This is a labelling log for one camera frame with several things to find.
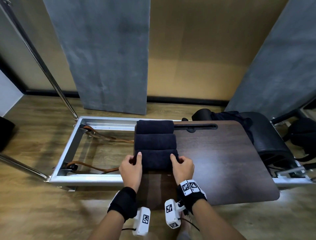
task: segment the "metal rail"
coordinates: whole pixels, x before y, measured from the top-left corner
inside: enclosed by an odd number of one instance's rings
[[[36,169],[29,167],[27,165],[25,165],[24,163],[21,163],[15,159],[13,159],[12,157],[9,157],[5,154],[0,153],[0,161],[11,166],[14,167],[22,172],[25,172],[29,175],[35,176],[45,182],[47,182],[49,180],[49,176],[45,175],[44,173],[41,173],[39,171],[37,171]]]
[[[56,92],[58,93],[58,95],[61,98],[61,100],[66,104],[68,109],[71,111],[71,113],[72,113],[72,115],[74,117],[74,120],[77,121],[78,120],[78,115],[76,114],[75,110],[72,108],[70,103],[68,102],[67,98],[65,97],[65,95],[62,92],[62,90],[58,86],[58,84],[57,84],[56,80],[54,79],[53,75],[48,70],[48,67],[44,63],[43,59],[41,58],[41,56],[37,52],[36,48],[34,47],[33,43],[31,42],[30,38],[28,37],[28,35],[24,31],[22,25],[20,24],[20,22],[18,21],[17,17],[15,16],[15,14],[14,14],[12,8],[11,8],[11,2],[9,0],[0,0],[0,8],[4,12],[4,14],[7,17],[7,19],[12,24],[13,28],[15,29],[15,31],[18,33],[19,37],[23,40],[24,44],[26,45],[26,47],[28,48],[28,50],[30,51],[30,53],[32,54],[34,59],[36,60],[37,64],[40,66],[40,68],[42,69],[43,73],[46,75],[46,77],[48,78],[48,80],[50,81],[50,83],[52,84],[52,86],[54,87]]]

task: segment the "beige wall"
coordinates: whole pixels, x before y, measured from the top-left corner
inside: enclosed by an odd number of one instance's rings
[[[148,95],[229,100],[287,0],[151,0]],[[14,11],[63,90],[75,91],[42,0]],[[0,12],[0,55],[31,89],[52,86]]]

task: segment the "wrist strap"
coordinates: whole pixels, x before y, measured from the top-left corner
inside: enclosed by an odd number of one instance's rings
[[[184,206],[192,214],[192,206],[199,199],[206,200],[206,194],[194,180],[185,180],[177,187],[178,199],[184,202]]]
[[[119,191],[110,203],[107,212],[115,210],[124,217],[124,222],[137,215],[136,192],[130,187],[124,187]]]

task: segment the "hand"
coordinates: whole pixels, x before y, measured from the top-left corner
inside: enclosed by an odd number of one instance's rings
[[[182,163],[178,163],[173,154],[170,155],[170,159],[172,161],[172,171],[177,185],[184,180],[192,179],[194,173],[194,164],[192,159],[181,156],[179,159]]]
[[[139,152],[137,154],[135,165],[130,163],[130,160],[133,159],[133,157],[134,156],[127,155],[118,170],[122,176],[124,187],[131,187],[137,193],[143,173],[142,153]]]

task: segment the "gray panel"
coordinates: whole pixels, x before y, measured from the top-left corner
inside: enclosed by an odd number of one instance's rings
[[[316,95],[316,1],[290,0],[253,60],[226,111],[269,119]]]
[[[84,108],[146,114],[150,0],[44,0]]]

